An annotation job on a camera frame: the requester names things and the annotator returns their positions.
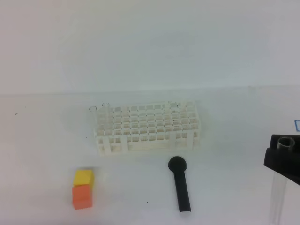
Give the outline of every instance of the yellow block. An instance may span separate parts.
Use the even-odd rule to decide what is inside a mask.
[[[89,184],[93,188],[94,174],[92,170],[77,170],[74,178],[74,186]]]

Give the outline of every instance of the test tube rack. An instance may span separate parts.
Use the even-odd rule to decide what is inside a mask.
[[[94,113],[100,155],[143,150],[192,150],[199,145],[194,102],[99,107]]]

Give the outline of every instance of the blue label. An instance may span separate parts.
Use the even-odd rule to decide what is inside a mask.
[[[300,132],[300,120],[295,120],[296,130]]]

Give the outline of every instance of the white table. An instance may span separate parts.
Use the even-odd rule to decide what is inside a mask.
[[[231,88],[2,96],[0,223],[266,225],[272,134],[297,134],[300,88]],[[202,120],[199,150],[100,158],[89,107],[191,99]],[[179,213],[174,155],[187,161],[192,212]],[[74,210],[78,167],[96,167],[93,208]],[[300,221],[300,187],[288,181],[282,224]]]

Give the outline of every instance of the white surface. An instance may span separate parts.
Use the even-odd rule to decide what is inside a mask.
[[[192,101],[98,105],[89,110],[95,119],[100,155],[192,150],[199,146],[201,123]]]
[[[0,94],[300,84],[296,0],[1,0]]]
[[[300,88],[240,88],[1,97],[1,224],[265,225],[273,171],[263,166],[272,134],[296,134]],[[195,100],[201,149],[187,161],[191,213],[179,213],[175,155],[98,158],[89,107]],[[75,169],[96,166],[94,206],[71,204]],[[288,181],[282,224],[298,225],[300,187]]]

